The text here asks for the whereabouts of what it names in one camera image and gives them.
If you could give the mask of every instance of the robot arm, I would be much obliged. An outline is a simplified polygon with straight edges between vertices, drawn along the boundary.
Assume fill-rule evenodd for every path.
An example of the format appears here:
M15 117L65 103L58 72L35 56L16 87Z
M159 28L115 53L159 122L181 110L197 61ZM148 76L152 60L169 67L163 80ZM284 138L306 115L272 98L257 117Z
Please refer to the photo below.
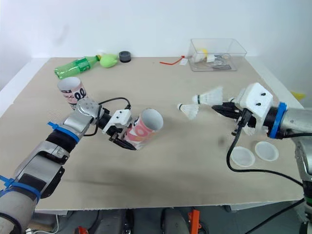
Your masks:
M256 130L264 129L271 138L292 138L295 158L302 179L305 211L309 219L307 229L312 230L312 110L287 109L285 103L272 107L272 95L260 84L251 84L231 102L212 107L218 113L236 119L240 124L248 116L247 124Z
M65 172L63 165L90 125L103 129L113 143L135 150L119 138L130 121L129 109L118 110L110 116L101 105L84 98L64 121L49 122L53 132L20 164L13 179L1 177L6 189L0 192L0 234L23 233L39 199L49 197L59 184Z

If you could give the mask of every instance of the floor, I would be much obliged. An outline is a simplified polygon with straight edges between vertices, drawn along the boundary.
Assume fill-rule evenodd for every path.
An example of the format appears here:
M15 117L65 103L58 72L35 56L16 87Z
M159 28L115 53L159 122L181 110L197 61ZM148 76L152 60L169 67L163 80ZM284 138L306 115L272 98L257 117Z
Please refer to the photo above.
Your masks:
M244 234L275 212L288 206L289 202L281 202L262 207L228 212L221 206L196 207L200 210L200 220L208 226L210 234ZM190 207L176 208L187 219ZM135 209L135 234L160 234L160 215L162 208ZM67 217L60 217L59 234L73 233L74 228L89 228L94 222L97 211L76 211ZM301 220L295 210L290 210L254 234L295 234L298 233Z

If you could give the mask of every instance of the green plastic bottle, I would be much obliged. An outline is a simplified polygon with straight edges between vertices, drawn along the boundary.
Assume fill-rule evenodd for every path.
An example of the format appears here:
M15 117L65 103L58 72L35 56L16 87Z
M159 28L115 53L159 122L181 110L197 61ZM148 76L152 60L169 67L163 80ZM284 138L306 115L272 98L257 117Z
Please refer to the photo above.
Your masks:
M85 56L83 58L72 61L66 65L57 67L56 69L54 69L54 72L59 79L73 77L79 73L91 69L94 66L94 64L100 61L100 59L101 55L96 55L94 57Z

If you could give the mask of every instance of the green ball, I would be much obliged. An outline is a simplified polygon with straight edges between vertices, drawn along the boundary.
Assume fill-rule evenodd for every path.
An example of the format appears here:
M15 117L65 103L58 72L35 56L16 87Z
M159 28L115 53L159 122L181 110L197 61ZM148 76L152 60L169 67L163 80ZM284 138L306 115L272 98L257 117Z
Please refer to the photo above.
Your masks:
M118 56L113 54L102 55L99 63L102 67L109 68L118 62Z

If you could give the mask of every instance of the wooden table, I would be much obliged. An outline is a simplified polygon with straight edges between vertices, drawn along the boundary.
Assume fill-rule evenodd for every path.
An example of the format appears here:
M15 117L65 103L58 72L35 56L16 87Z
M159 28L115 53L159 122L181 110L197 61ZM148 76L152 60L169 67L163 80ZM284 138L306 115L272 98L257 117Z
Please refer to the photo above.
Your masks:
M33 148L46 139L51 133L46 126L48 121L61 120L71 112L57 89L53 69L72 60L50 59L0 118L2 175L11 176ZM78 75L89 97L96 101L126 97L131 101L134 117L147 107L155 108L163 115L164 127L145 148L136 152L117 147L101 132L83 138L64 165L61 183L37 208L224 205L302 198L302 188L282 177L240 174L227 168L225 159L233 140L233 120L208 106L200 106L196 119L189 121L176 109L178 103L191 103L193 95L218 85L224 87L225 100L254 82L270 90L247 61L237 72L192 72L189 65L161 65L161 60L175 58L133 58L130 63L119 63L109 69L96 66ZM123 108L124 103L116 101L105 107L114 111ZM299 179L290 139L242 134L237 145L253 151L259 140L272 142L280 156L274 162L256 156L252 168L276 170Z

